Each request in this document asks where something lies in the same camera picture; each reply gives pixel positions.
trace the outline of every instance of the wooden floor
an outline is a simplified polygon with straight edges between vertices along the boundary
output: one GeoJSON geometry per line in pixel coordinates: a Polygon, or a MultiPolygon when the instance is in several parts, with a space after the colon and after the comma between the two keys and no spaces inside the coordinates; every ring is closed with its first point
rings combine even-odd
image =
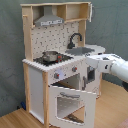
{"type": "MultiPolygon", "coordinates": [[[[81,119],[82,113],[83,109],[74,115],[81,119]]],[[[128,93],[122,87],[102,81],[102,96],[96,102],[95,128],[116,128],[126,118],[128,118],[128,93]]],[[[44,126],[32,115],[20,109],[1,117],[0,128],[44,128],[44,126]]]]}

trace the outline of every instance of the sink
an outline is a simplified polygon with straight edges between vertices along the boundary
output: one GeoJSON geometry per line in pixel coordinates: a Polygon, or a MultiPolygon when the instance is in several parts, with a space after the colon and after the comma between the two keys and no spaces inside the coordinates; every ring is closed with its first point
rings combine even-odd
{"type": "Polygon", "coordinates": [[[95,51],[94,49],[90,49],[86,47],[78,47],[78,48],[68,49],[65,51],[65,53],[72,54],[75,56],[80,56],[80,55],[84,55],[86,53],[94,52],[94,51],[95,51]]]}

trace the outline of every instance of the faucet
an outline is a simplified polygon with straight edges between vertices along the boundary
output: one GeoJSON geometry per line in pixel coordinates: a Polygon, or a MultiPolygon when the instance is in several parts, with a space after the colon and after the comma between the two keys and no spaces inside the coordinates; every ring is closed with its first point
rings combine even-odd
{"type": "Polygon", "coordinates": [[[72,49],[73,47],[75,47],[75,44],[73,44],[72,39],[75,35],[80,36],[80,41],[82,41],[82,35],[80,33],[74,33],[71,38],[70,38],[70,43],[68,44],[68,49],[72,49]]]}

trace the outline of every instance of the oven handle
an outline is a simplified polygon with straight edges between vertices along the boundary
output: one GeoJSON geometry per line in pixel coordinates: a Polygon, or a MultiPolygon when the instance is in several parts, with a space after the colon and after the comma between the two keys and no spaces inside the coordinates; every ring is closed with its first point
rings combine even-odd
{"type": "Polygon", "coordinates": [[[69,95],[69,94],[65,94],[64,92],[61,92],[60,95],[68,98],[80,98],[80,95],[69,95]]]}
{"type": "Polygon", "coordinates": [[[85,90],[86,88],[86,77],[85,76],[83,77],[83,80],[84,80],[84,87],[82,87],[82,90],[85,90]]]}

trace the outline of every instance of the backsplash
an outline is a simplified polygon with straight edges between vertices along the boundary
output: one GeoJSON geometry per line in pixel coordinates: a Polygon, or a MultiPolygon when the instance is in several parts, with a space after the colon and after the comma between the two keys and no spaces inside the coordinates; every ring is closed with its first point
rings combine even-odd
{"type": "MultiPolygon", "coordinates": [[[[78,33],[78,29],[79,22],[33,28],[31,32],[33,58],[41,57],[45,50],[66,50],[70,37],[78,33]]],[[[73,43],[78,46],[77,35],[73,38],[73,43]]]]}

